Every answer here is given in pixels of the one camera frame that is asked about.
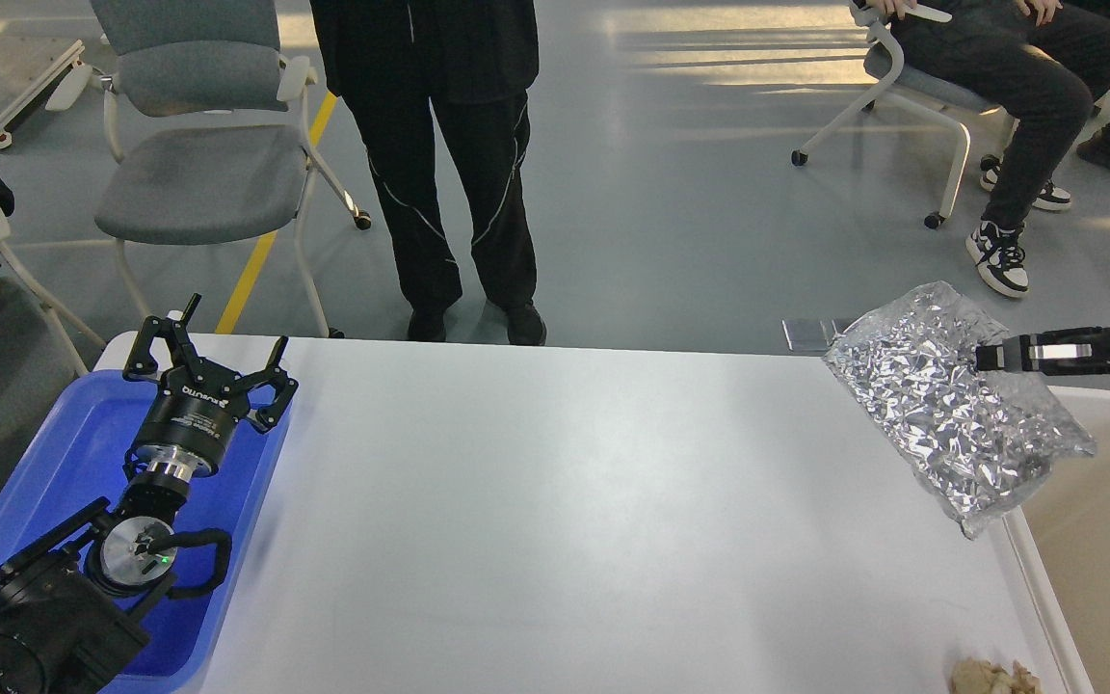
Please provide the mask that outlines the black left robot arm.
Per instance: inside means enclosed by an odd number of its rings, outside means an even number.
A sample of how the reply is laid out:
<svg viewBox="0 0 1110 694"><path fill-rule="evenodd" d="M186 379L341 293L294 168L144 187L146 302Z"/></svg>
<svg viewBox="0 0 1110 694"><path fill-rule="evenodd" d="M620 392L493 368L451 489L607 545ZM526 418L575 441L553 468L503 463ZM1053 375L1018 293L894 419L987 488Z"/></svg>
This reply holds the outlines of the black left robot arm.
<svg viewBox="0 0 1110 694"><path fill-rule="evenodd" d="M162 693L216 638L297 382L147 316L119 375L67 388L0 493L0 693Z"/></svg>

